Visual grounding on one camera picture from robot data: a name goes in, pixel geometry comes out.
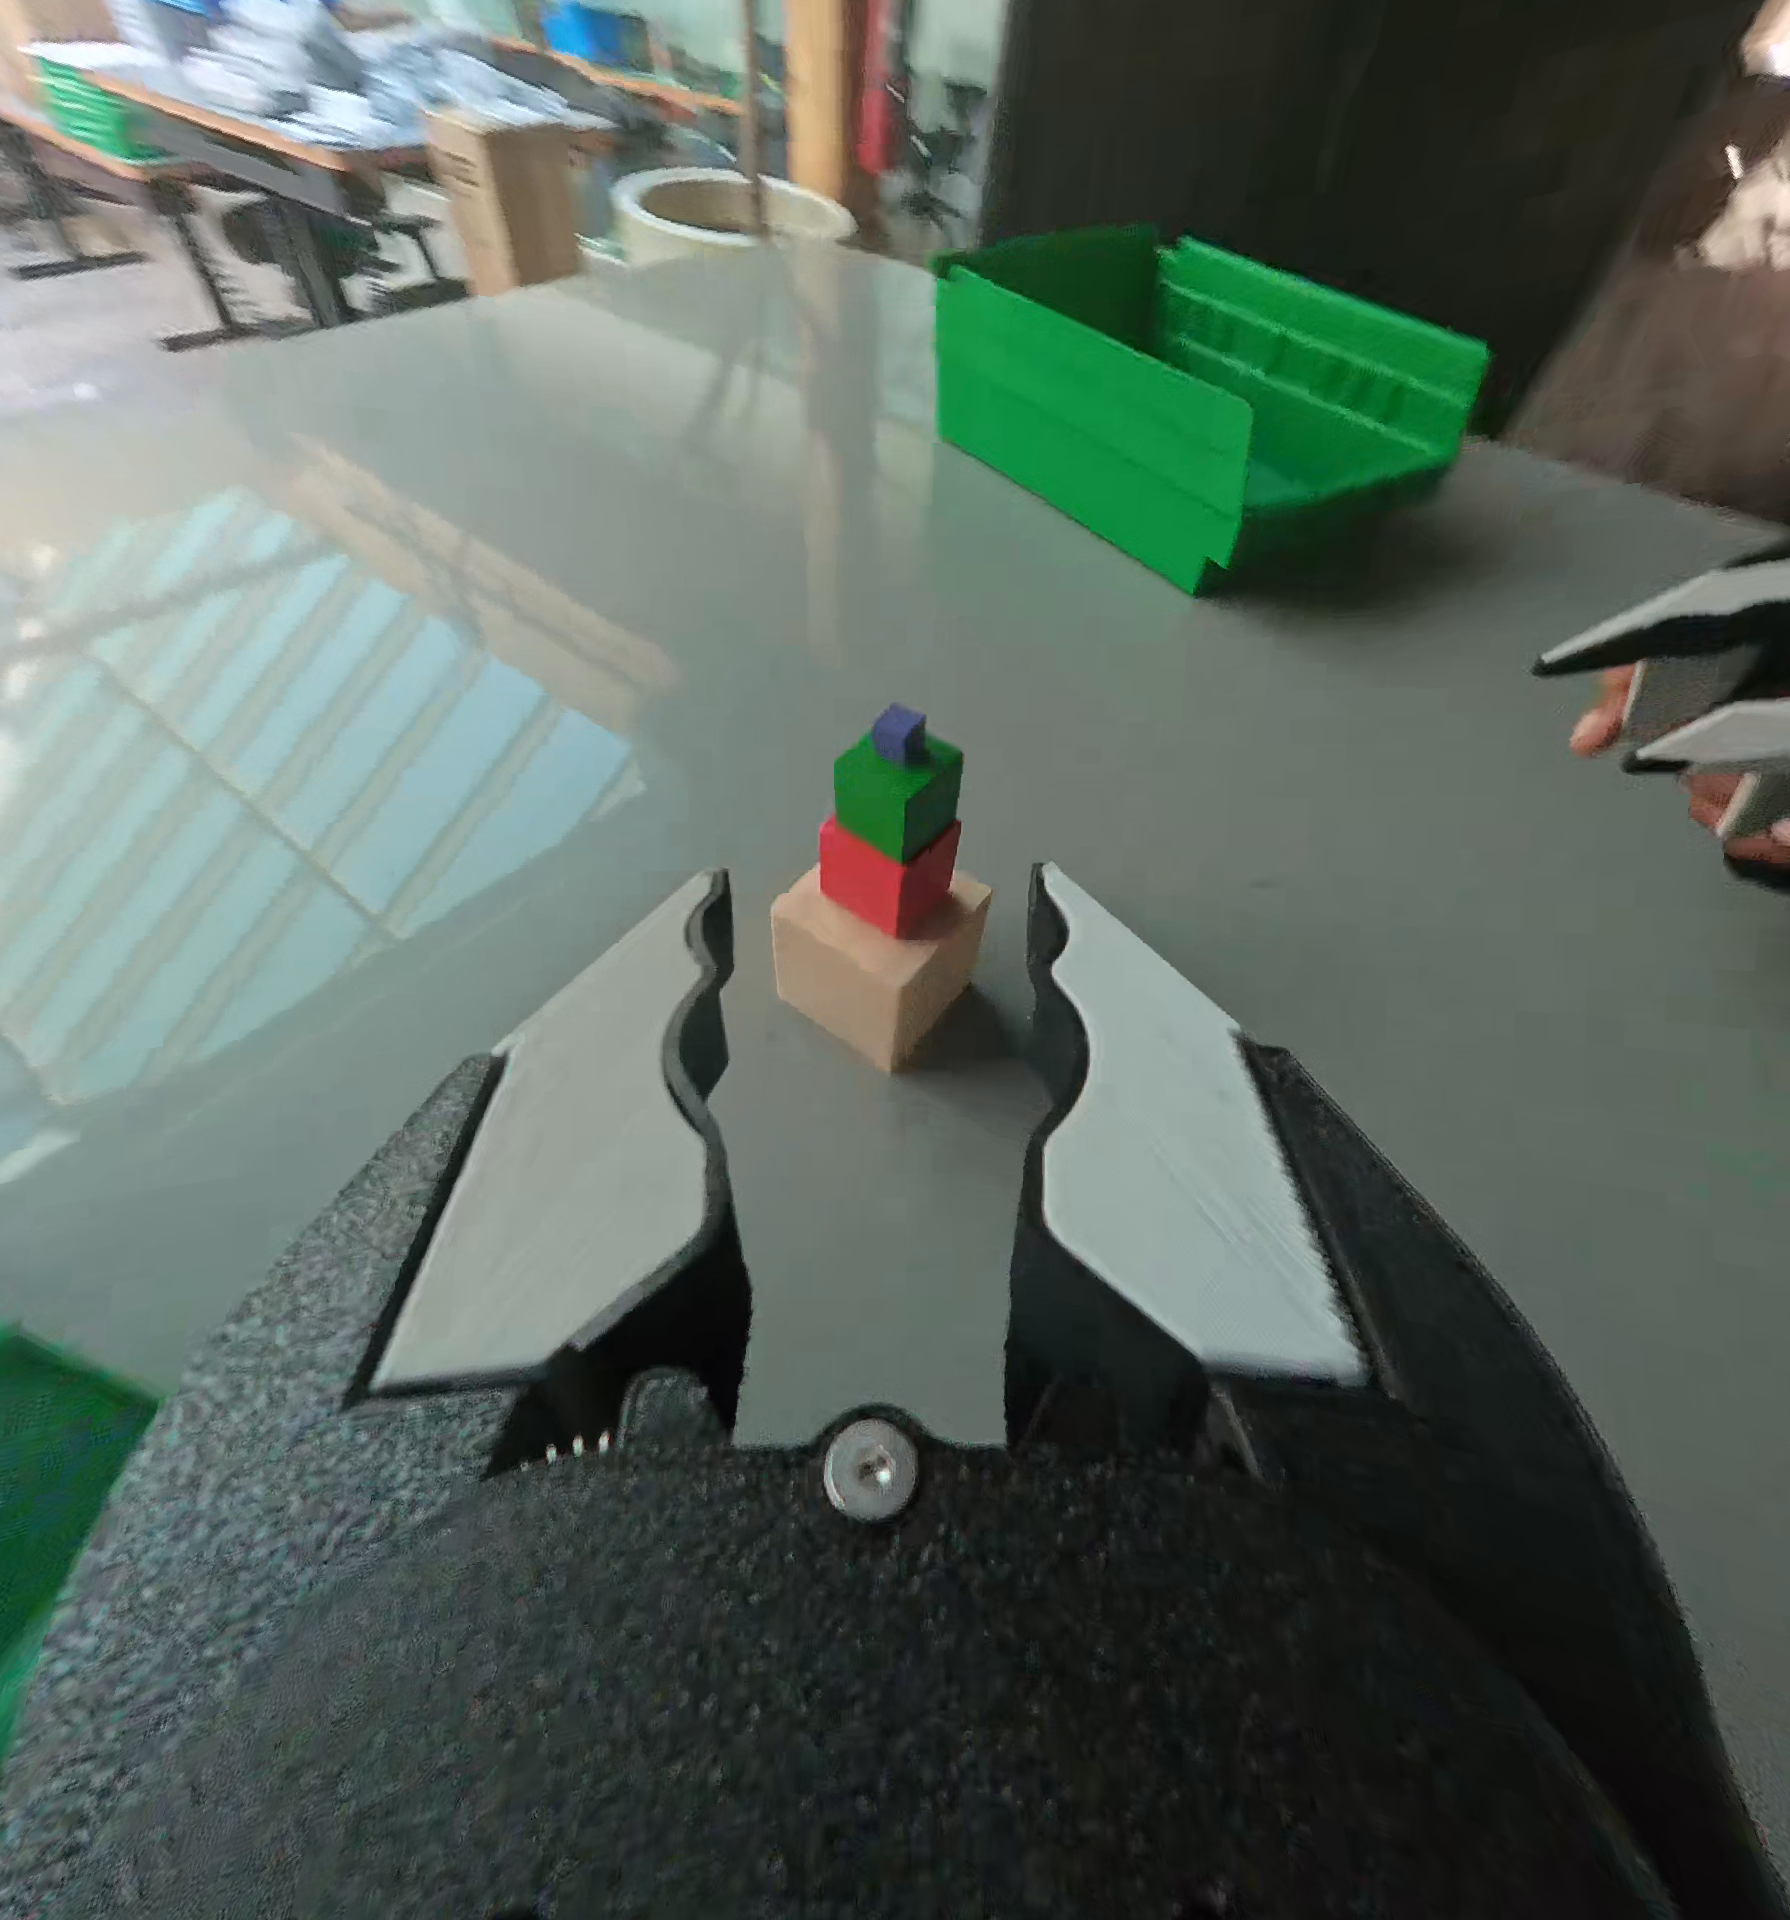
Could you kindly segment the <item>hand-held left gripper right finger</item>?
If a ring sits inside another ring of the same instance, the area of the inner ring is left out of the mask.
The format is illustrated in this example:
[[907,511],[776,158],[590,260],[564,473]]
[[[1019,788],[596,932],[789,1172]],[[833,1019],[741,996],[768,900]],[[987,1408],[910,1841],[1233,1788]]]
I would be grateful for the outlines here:
[[1371,1362],[1244,1028],[1058,862],[1026,890],[1028,1064],[1006,1436],[1058,1403],[1189,1451],[1228,1384],[1363,1392]]

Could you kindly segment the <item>green plastic bin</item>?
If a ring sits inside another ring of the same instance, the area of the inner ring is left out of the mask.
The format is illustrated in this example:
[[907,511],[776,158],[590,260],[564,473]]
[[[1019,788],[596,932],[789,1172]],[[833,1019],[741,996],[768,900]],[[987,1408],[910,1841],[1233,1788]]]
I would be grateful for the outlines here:
[[0,1317],[0,1751],[59,1593],[157,1394]]
[[1185,594],[1429,496],[1490,366],[1477,338],[1153,228],[930,274],[939,440]]

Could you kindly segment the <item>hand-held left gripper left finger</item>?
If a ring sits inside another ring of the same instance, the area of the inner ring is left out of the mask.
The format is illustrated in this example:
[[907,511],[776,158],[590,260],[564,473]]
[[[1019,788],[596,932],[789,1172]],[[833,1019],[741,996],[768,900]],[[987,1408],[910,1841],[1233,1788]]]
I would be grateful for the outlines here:
[[518,1390],[497,1453],[622,1443],[635,1384],[737,1423],[753,1284],[711,1093],[734,973],[724,868],[587,961],[483,1064],[346,1403]]

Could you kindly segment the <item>green wooden cube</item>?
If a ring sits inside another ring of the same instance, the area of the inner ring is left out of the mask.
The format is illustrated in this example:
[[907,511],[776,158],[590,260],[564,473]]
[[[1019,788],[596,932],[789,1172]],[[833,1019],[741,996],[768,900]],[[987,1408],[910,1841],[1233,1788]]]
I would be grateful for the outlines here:
[[965,756],[930,736],[917,761],[893,761],[862,733],[833,758],[833,823],[895,862],[911,862],[959,823]]

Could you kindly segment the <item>small cardboard box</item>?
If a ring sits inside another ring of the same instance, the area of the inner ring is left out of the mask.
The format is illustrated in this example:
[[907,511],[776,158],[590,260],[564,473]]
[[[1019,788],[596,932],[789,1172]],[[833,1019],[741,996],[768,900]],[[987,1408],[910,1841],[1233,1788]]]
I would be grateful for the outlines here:
[[570,125],[426,112],[425,135],[477,300],[580,274]]

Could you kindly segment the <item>pile of grey plastic bags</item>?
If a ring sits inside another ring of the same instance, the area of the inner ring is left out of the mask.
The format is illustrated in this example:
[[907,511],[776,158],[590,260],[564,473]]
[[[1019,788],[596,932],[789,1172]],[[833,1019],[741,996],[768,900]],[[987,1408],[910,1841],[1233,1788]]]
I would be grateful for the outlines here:
[[184,97],[310,145],[384,151],[429,114],[492,129],[566,125],[573,112],[426,26],[351,32],[324,4],[221,4],[176,62]]

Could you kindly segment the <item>red wooden cube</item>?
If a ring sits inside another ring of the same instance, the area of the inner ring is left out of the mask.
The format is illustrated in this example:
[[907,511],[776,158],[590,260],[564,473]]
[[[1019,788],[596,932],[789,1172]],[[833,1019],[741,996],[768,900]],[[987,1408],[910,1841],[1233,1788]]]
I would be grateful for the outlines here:
[[916,858],[895,859],[829,817],[818,829],[818,891],[888,939],[920,939],[952,891],[959,838],[961,823],[951,823]]

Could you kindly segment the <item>long wooden work table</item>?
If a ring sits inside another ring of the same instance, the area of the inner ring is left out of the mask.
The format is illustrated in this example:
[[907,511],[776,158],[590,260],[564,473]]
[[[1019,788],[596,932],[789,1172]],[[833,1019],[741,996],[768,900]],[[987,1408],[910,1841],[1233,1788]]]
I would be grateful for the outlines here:
[[310,145],[152,84],[140,66],[77,64],[140,112],[159,149],[157,159],[115,159],[56,129],[27,55],[62,52],[66,45],[35,40],[0,62],[3,149],[47,222],[64,222],[70,193],[120,196],[173,234],[216,325],[163,338],[165,353],[467,296],[464,274],[448,271],[463,257],[425,139],[384,151]]

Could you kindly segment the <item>large plain wooden cube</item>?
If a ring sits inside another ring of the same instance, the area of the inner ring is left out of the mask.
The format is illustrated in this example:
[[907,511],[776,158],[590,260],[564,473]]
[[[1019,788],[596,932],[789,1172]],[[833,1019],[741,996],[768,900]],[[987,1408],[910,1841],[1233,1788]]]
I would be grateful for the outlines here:
[[865,923],[807,868],[771,903],[776,993],[865,1064],[897,1073],[971,989],[993,890],[955,875],[916,939]]

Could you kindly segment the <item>stack of green boxes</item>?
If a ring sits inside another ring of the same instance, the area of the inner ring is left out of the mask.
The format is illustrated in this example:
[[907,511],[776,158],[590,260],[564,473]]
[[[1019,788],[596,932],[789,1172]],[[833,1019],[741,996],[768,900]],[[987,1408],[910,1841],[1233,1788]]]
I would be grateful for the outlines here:
[[53,62],[47,55],[27,58],[35,71],[56,129],[70,139],[131,162],[159,158],[159,149],[146,138],[140,112],[134,104],[93,84],[72,64]]

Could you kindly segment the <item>wooden pillar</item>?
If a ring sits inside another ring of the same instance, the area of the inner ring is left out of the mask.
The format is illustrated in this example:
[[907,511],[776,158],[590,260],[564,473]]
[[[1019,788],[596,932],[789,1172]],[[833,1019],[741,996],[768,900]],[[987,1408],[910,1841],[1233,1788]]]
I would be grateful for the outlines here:
[[784,4],[787,180],[855,209],[865,4]]

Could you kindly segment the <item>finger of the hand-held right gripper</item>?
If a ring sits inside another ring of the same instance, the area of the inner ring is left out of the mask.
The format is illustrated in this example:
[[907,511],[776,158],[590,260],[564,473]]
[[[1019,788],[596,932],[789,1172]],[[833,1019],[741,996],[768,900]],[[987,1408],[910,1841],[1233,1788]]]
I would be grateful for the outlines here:
[[1734,777],[1734,797],[1715,835],[1724,843],[1767,838],[1790,819],[1790,697],[1712,710],[1631,749],[1625,771]]
[[1699,572],[1590,626],[1530,665],[1599,678],[1571,753],[1655,748],[1738,703],[1790,701],[1790,547]]

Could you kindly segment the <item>white round planter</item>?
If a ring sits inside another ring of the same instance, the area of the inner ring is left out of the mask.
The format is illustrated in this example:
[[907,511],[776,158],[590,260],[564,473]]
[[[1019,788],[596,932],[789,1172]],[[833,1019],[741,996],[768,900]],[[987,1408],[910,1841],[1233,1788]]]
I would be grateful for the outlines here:
[[714,165],[659,165],[612,184],[612,234],[627,268],[692,257],[734,257],[759,242],[852,247],[856,218],[836,202],[789,180],[749,180]]

